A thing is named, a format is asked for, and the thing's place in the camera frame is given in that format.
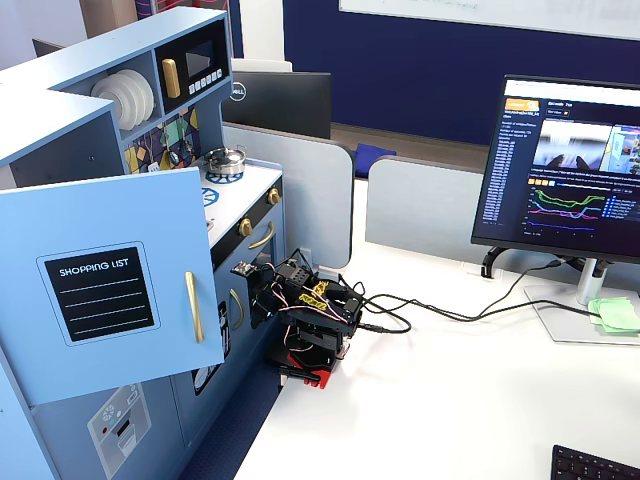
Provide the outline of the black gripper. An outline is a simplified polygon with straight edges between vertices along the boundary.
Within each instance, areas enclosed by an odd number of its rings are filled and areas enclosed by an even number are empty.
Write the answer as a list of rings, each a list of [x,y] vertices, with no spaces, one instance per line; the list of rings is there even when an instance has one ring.
[[[282,290],[282,277],[273,266],[257,266],[248,277],[251,327],[257,329],[277,311],[288,307]]]

